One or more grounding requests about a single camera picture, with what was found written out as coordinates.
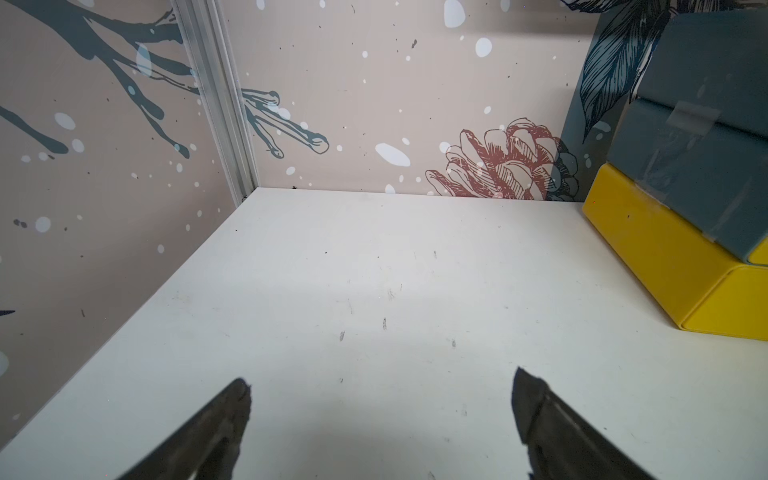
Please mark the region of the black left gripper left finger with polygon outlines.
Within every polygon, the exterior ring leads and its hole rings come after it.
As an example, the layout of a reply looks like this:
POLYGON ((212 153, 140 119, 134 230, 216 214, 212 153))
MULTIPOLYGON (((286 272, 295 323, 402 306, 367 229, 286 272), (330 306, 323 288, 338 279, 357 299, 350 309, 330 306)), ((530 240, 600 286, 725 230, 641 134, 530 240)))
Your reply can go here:
POLYGON ((122 478, 231 479, 251 405, 251 387, 233 380, 122 478))

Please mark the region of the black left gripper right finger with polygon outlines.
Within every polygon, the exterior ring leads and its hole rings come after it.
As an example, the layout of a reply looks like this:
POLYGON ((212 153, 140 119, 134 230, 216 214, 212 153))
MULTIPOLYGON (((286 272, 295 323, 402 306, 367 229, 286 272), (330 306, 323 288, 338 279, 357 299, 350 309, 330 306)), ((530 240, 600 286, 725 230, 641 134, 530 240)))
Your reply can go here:
POLYGON ((522 368, 513 378, 511 409, 531 479, 652 479, 543 379, 522 368))

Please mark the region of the yellow drawer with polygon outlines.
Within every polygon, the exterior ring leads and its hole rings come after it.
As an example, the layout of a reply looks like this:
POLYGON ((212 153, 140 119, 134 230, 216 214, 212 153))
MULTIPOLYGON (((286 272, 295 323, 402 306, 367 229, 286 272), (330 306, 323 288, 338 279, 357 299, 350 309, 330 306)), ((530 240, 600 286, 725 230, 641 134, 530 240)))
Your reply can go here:
POLYGON ((766 266, 741 262, 609 164, 583 212, 678 328, 766 340, 766 266))

